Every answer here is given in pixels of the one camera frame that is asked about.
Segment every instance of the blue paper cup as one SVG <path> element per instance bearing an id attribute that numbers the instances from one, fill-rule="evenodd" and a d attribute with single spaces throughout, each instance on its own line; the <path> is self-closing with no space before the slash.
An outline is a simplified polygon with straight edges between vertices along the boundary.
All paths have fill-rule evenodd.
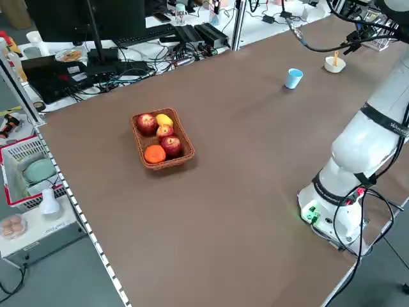
<path id="1" fill-rule="evenodd" d="M 291 90 L 295 89 L 299 82 L 301 81 L 303 75 L 304 74 L 299 69 L 296 68 L 289 69 L 285 86 Z"/>

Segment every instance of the red apple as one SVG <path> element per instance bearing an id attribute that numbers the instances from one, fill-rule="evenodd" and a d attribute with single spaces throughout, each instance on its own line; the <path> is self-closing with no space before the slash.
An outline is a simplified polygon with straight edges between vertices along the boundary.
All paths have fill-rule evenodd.
<path id="1" fill-rule="evenodd" d="M 159 140 L 166 138 L 167 136 L 172 136 L 172 135 L 173 135 L 173 127 L 169 125 L 161 125 L 156 131 L 156 136 L 159 138 Z"/>
<path id="2" fill-rule="evenodd" d="M 181 143 L 176 136 L 167 136 L 166 138 L 163 138 L 160 145 L 168 156 L 177 157 L 181 153 Z"/>
<path id="3" fill-rule="evenodd" d="M 151 114 L 142 114 L 136 119 L 136 127 L 141 134 L 145 136 L 152 136 L 156 132 L 158 123 L 156 118 Z"/>

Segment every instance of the metal pole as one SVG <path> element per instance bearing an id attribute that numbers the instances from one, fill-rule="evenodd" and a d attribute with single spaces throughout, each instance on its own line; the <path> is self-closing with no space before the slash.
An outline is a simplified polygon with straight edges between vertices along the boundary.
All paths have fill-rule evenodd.
<path id="1" fill-rule="evenodd" d="M 246 5 L 247 0 L 236 0 L 235 7 L 237 10 L 237 15 L 231 44 L 231 49 L 233 51 L 237 51 L 240 46 L 240 36 L 242 35 L 242 26 L 244 21 Z"/>
<path id="2" fill-rule="evenodd" d="M 96 26 L 94 9 L 92 7 L 91 0 L 86 0 L 86 2 L 87 2 L 88 15 L 89 15 L 89 21 L 90 21 L 89 27 L 91 29 L 92 36 L 94 38 L 96 52 L 98 53 L 99 61 L 101 63 L 105 63 L 105 56 L 104 56 L 104 52 L 102 49 L 102 43 L 101 43 L 100 35 L 98 32 L 98 27 Z"/>
<path id="3" fill-rule="evenodd" d="M 28 94 L 17 80 L 15 72 L 10 67 L 2 52 L 0 52 L 0 67 L 1 77 L 4 79 L 7 87 L 12 91 L 13 96 L 23 108 L 24 112 L 26 112 L 31 123 L 33 123 L 34 126 L 43 125 L 45 123 L 44 119 L 38 114 L 33 101 L 31 101 L 30 97 L 28 97 Z"/>
<path id="4" fill-rule="evenodd" d="M 344 4 L 345 4 L 345 0 L 338 0 L 337 4 L 335 5 L 334 10 L 337 13 L 341 13 L 341 11 L 342 11 L 342 9 L 344 7 Z"/>

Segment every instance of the blue plate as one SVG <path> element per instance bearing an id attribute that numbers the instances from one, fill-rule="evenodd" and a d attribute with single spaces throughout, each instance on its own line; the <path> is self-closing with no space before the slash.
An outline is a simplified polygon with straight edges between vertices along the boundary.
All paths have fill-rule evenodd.
<path id="1" fill-rule="evenodd" d="M 37 160 L 30 164 L 30 166 L 25 170 L 24 176 L 27 181 L 31 183 L 39 183 L 47 178 L 53 176 L 56 173 L 56 169 L 50 159 Z"/>

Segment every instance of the keyboard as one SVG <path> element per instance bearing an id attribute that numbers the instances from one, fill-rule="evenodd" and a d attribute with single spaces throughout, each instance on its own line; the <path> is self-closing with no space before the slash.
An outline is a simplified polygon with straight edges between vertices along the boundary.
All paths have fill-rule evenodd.
<path id="1" fill-rule="evenodd" d="M 137 43 L 146 43 L 157 38 L 167 37 L 175 34 L 174 26 L 171 24 L 161 24 L 159 26 L 150 27 L 146 29 L 146 34 L 141 37 L 120 38 L 114 40 L 118 47 L 129 47 Z"/>

